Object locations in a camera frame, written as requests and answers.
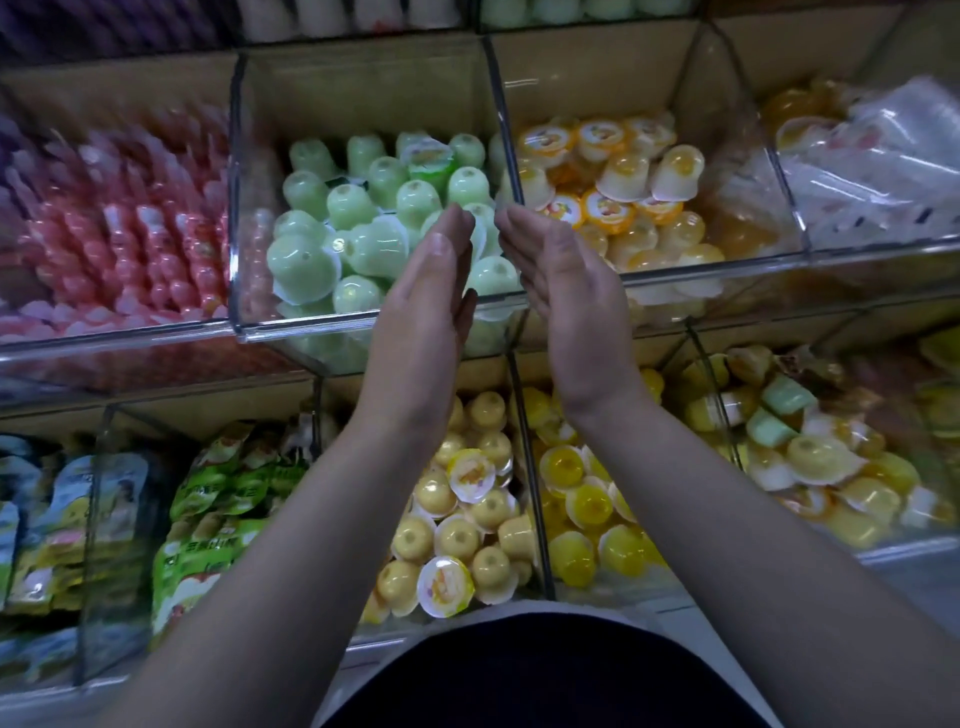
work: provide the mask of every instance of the forearm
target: forearm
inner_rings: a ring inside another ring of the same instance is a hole
[[[792,726],[956,717],[957,643],[652,403],[588,443]]]
[[[308,725],[429,459],[417,437],[351,421],[104,725]]]

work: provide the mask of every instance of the black pants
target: black pants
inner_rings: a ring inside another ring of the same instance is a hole
[[[379,721],[412,728],[768,728],[678,644],[564,614],[520,615],[430,637],[381,670],[326,725]]]

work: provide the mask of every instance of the person's right hand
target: person's right hand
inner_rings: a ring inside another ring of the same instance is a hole
[[[567,223],[520,206],[496,213],[503,252],[547,324],[564,416],[590,434],[624,406],[652,402],[633,356],[626,292]]]

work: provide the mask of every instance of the hand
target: hand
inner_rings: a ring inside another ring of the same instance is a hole
[[[473,323],[477,294],[463,290],[474,222],[473,215],[451,205],[411,253],[373,327],[352,418],[396,429],[427,455],[446,432],[457,365]]]
[[[503,252],[547,324],[564,415],[589,434],[613,410],[652,400],[631,344],[627,296],[614,270],[567,223],[520,206],[496,214]]]

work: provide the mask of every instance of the person's left hand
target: person's left hand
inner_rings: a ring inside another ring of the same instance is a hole
[[[397,428],[433,454],[446,432],[454,379],[477,294],[467,284],[475,220],[451,205],[410,255],[373,327],[353,419]]]

